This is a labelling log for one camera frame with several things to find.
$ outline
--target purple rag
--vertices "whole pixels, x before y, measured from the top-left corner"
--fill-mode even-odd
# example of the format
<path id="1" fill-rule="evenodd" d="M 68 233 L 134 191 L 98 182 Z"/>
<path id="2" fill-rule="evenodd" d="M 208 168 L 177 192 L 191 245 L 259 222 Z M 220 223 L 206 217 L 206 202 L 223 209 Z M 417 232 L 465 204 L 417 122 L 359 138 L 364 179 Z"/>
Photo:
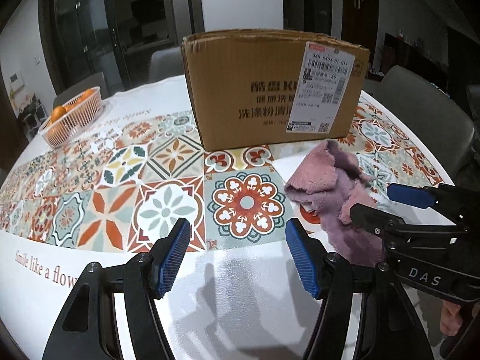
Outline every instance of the purple rag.
<path id="1" fill-rule="evenodd" d="M 342 151 L 334 140 L 320 143 L 307 154 L 285 185 L 290 200 L 313 209 L 328 241 L 352 264 L 375 266 L 382 259 L 382 240 L 353 226 L 355 203 L 375 207 L 365 183 L 371 177 L 358 166 L 354 154 Z"/>

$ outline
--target floral tile pattern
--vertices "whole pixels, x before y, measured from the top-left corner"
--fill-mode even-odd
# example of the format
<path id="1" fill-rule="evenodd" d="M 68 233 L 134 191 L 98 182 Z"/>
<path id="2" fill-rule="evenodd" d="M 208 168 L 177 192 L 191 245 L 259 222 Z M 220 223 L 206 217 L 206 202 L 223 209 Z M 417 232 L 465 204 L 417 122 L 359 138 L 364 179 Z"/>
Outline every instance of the floral tile pattern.
<path id="1" fill-rule="evenodd" d="M 157 239 L 168 235 L 178 218 L 191 224 L 187 251 L 205 250 L 203 177 L 140 185 L 126 249 L 149 251 Z"/>
<path id="2" fill-rule="evenodd" d="M 166 142 L 156 140 L 148 148 L 142 182 L 203 175 L 203 147 L 196 137 L 179 135 Z"/>
<path id="3" fill-rule="evenodd" d="M 58 202 L 52 228 L 46 242 L 51 245 L 75 248 L 85 209 L 92 191 L 66 194 Z"/>
<path id="4" fill-rule="evenodd" d="M 269 166 L 217 173 L 205 181 L 210 249 L 285 239 L 285 222 L 292 209 L 282 189 L 282 179 Z"/>
<path id="5" fill-rule="evenodd" d="M 273 161 L 268 145 L 205 153 L 205 174 L 263 167 Z"/>
<path id="6" fill-rule="evenodd" d="M 147 154 L 148 145 L 131 145 L 116 150 L 101 172 L 99 185 L 116 187 L 124 183 L 138 183 Z"/>
<path id="7" fill-rule="evenodd" d="M 317 216 L 285 198 L 271 166 L 320 141 L 204 152 L 191 110 L 125 123 L 11 172 L 0 188 L 0 230 L 68 248 L 140 252 L 181 217 L 192 224 L 187 251 L 282 240 L 292 216 L 309 232 L 321 228 Z M 379 208 L 388 209 L 392 182 L 442 182 L 408 135 L 362 98 L 348 135 L 337 141 L 373 177 L 368 188 Z"/>
<path id="8" fill-rule="evenodd" d="M 138 185 L 99 187 L 80 225 L 77 249 L 123 251 L 127 244 Z"/>

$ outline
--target plastic basket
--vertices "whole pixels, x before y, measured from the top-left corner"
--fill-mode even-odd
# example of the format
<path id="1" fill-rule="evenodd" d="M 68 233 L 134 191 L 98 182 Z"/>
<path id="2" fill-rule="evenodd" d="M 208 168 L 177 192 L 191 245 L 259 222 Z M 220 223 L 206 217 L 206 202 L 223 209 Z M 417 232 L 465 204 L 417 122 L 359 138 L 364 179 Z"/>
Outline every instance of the plastic basket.
<path id="1" fill-rule="evenodd" d="M 102 97 L 100 87 L 93 87 L 94 93 L 73 107 L 60 119 L 51 124 L 50 117 L 40 126 L 39 134 L 51 148 L 77 137 L 100 115 L 102 111 Z M 68 100 L 63 106 L 75 104 L 81 93 Z"/>

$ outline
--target bolt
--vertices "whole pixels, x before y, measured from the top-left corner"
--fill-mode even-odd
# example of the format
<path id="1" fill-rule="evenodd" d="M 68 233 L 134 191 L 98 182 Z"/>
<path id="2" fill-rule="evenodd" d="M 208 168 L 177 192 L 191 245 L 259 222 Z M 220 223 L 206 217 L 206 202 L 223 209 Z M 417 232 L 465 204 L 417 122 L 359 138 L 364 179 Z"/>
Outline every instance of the bolt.
<path id="1" fill-rule="evenodd" d="M 387 272 L 390 270 L 390 266 L 386 262 L 379 262 L 378 269 L 380 269 L 382 272 Z"/>
<path id="2" fill-rule="evenodd" d="M 142 253 L 138 253 L 137 261 L 139 263 L 143 263 L 144 261 L 148 260 L 148 257 L 149 257 L 148 252 L 143 251 Z"/>
<path id="3" fill-rule="evenodd" d="M 93 273 L 95 271 L 98 271 L 98 269 L 100 268 L 100 264 L 97 263 L 97 262 L 91 262 L 90 264 L 88 264 L 87 266 L 87 271 L 90 272 L 90 273 Z"/>
<path id="4" fill-rule="evenodd" d="M 335 253 L 334 251 L 327 254 L 327 259 L 329 259 L 333 263 L 338 261 L 339 258 L 340 258 L 340 255 L 338 253 Z"/>

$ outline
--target blue textured pad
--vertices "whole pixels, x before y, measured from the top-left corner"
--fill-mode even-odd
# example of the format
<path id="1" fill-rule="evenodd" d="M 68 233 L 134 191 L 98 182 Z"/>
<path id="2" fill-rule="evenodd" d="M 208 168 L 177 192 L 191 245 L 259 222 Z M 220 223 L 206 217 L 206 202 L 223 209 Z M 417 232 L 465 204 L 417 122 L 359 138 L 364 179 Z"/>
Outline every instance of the blue textured pad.
<path id="1" fill-rule="evenodd" d="M 287 245 L 289 245 L 290 253 L 297 267 L 303 288 L 314 299 L 317 299 L 320 294 L 320 288 L 317 283 L 317 269 L 291 221 L 286 223 L 285 239 Z"/>
<path id="2" fill-rule="evenodd" d="M 387 188 L 387 196 L 394 202 L 423 209 L 432 207 L 435 204 L 435 198 L 427 190 L 412 188 L 406 185 L 390 184 Z"/>
<path id="3" fill-rule="evenodd" d="M 185 256 L 188 248 L 190 232 L 190 224 L 186 221 L 172 243 L 163 264 L 160 266 L 157 291 L 161 298 L 173 287 L 173 282 L 177 277 L 183 256 Z"/>

